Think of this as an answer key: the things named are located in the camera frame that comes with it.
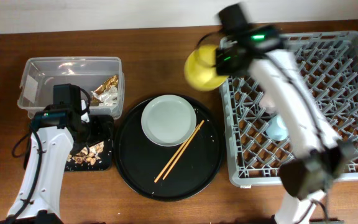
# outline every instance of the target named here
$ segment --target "plastic dish rack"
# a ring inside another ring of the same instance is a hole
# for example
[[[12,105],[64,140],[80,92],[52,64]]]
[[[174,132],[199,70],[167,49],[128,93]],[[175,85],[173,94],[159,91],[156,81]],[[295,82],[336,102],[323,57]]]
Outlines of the plastic dish rack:
[[[299,71],[316,104],[343,139],[358,149],[358,32],[285,34]],[[290,140],[274,141],[265,134],[273,115],[259,108],[263,91],[252,78],[228,78],[222,96],[227,165],[233,185],[281,184],[281,164],[295,157]],[[358,180],[358,151],[340,180]]]

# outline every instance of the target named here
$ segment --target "wooden table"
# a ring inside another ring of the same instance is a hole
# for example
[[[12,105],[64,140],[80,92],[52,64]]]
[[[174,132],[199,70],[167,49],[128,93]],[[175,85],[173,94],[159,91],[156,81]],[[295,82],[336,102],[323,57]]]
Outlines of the wooden table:
[[[277,24],[282,32],[358,30],[358,21]],[[217,27],[97,30],[0,35],[0,220],[22,183],[23,159],[12,146],[27,132],[27,112],[17,107],[25,62],[31,57],[117,56],[125,73],[124,114],[152,95],[177,93],[204,103],[223,126],[217,90],[198,92],[183,78],[183,65],[198,39]],[[173,203],[144,198],[131,190],[115,167],[103,172],[67,172],[60,196],[65,223],[232,223],[269,217],[280,207],[282,186],[234,187],[226,161],[212,183],[198,195]],[[334,186],[329,213],[358,223],[358,182]],[[313,215],[322,218],[320,209]]]

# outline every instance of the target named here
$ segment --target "white plate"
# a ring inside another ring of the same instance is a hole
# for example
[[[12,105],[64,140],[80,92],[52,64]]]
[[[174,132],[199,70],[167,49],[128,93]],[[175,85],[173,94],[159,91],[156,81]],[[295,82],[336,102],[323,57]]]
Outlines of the white plate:
[[[185,99],[175,95],[159,96],[144,108],[144,134],[160,146],[176,146],[188,139],[196,128],[196,113]]]

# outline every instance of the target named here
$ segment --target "gold foil wrapper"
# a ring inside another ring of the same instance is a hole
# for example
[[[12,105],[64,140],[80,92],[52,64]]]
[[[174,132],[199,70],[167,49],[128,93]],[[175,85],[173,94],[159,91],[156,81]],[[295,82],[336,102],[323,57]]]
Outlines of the gold foil wrapper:
[[[100,95],[103,92],[109,90],[112,86],[115,86],[115,87],[118,86],[118,75],[110,77],[101,86],[99,86],[97,89],[95,89],[94,92],[97,93],[98,95]],[[98,106],[99,104],[100,104],[100,101],[92,96],[91,106]]]

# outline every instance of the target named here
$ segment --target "white label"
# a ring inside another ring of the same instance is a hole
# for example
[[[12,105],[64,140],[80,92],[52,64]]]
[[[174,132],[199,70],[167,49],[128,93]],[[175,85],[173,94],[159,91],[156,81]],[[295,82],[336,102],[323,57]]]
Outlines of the white label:
[[[35,102],[35,95],[37,94],[38,82],[35,81],[31,76],[27,76],[27,80],[24,85],[23,96],[30,100],[31,103]]]
[[[241,185],[241,189],[251,189],[251,185]]]

